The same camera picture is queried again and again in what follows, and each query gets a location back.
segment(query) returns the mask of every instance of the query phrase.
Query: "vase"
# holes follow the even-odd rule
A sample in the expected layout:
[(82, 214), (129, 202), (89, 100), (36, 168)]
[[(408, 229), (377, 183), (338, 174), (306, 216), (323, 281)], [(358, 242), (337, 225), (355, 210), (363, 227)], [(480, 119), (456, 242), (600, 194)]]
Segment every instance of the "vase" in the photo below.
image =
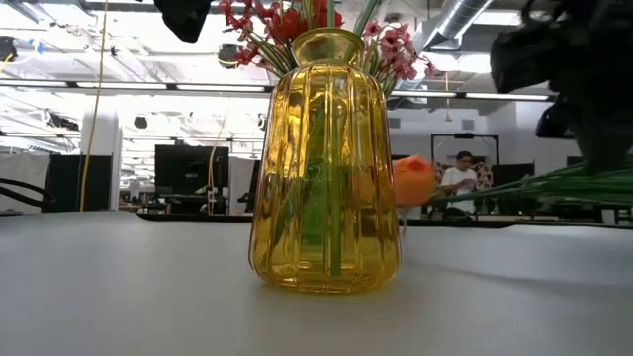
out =
[(274, 285), (363, 292), (400, 266), (385, 96), (357, 67), (363, 49), (347, 31), (305, 32), (273, 91), (249, 260)]

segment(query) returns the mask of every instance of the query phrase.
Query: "person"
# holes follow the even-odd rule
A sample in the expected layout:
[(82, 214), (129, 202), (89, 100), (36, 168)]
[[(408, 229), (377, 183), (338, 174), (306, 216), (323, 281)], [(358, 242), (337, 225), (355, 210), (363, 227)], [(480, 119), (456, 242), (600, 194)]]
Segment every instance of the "person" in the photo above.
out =
[[(442, 177), (440, 188), (446, 194), (462, 195), (472, 193), (477, 185), (477, 173), (470, 169), (473, 164), (473, 154), (469, 151), (457, 153), (457, 166), (448, 168)], [(457, 208), (466, 213), (475, 212), (473, 201), (449, 203), (448, 208)]]

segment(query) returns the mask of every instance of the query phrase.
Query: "yellow cable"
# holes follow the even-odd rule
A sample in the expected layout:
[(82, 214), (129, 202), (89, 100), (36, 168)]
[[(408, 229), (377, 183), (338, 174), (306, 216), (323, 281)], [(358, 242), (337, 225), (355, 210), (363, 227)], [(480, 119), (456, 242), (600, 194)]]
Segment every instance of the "yellow cable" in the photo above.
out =
[(92, 139), (95, 135), (97, 126), (97, 112), (99, 111), (99, 98), (101, 97), (101, 84), (103, 82), (103, 56), (106, 46), (106, 24), (108, 23), (108, 1), (104, 4), (103, 11), (103, 29), (101, 38), (101, 57), (99, 60), (99, 84), (97, 85), (97, 98), (95, 99), (95, 108), (92, 114), (92, 123), (90, 128), (90, 138), (88, 139), (88, 150), (86, 151), (86, 163), (83, 166), (83, 176), (81, 177), (81, 194), (79, 196), (79, 212), (83, 213), (86, 200), (86, 180), (88, 178), (88, 164), (90, 164), (90, 152), (92, 151)]
[(220, 140), (220, 135), (222, 135), (222, 130), (225, 128), (227, 114), (228, 110), (225, 111), (225, 116), (222, 118), (220, 132), (218, 133), (218, 137), (216, 137), (216, 140), (214, 141), (214, 147), (211, 149), (211, 157), (209, 158), (209, 176), (207, 177), (207, 186), (211, 187), (211, 195), (209, 195), (209, 191), (207, 191), (207, 215), (210, 215), (213, 211), (212, 197), (214, 194), (214, 155), (216, 154), (216, 147), (218, 147), (218, 141)]
[(13, 58), (13, 53), (9, 53), (7, 58), (2, 62), (2, 64), (0, 64), (0, 73), (2, 73), (2, 71), (4, 70), (4, 67), (6, 67), (7, 64), (9, 64), (9, 60), (11, 60), (11, 58)]

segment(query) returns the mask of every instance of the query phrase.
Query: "orange tulip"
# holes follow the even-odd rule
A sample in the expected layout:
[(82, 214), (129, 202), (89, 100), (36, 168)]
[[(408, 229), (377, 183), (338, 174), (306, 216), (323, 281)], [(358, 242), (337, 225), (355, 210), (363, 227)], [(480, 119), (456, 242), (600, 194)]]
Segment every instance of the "orange tulip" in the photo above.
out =
[(426, 204), (435, 189), (433, 167), (417, 155), (395, 161), (394, 187), (398, 207)]

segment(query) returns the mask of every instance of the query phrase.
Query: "white table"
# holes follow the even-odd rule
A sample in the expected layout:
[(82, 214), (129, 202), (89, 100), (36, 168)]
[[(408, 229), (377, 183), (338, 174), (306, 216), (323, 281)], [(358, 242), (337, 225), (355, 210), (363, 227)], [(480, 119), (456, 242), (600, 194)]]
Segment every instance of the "white table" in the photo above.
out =
[(0, 218), (2, 356), (633, 352), (633, 232), (410, 227), (366, 295), (263, 285), (247, 223)]

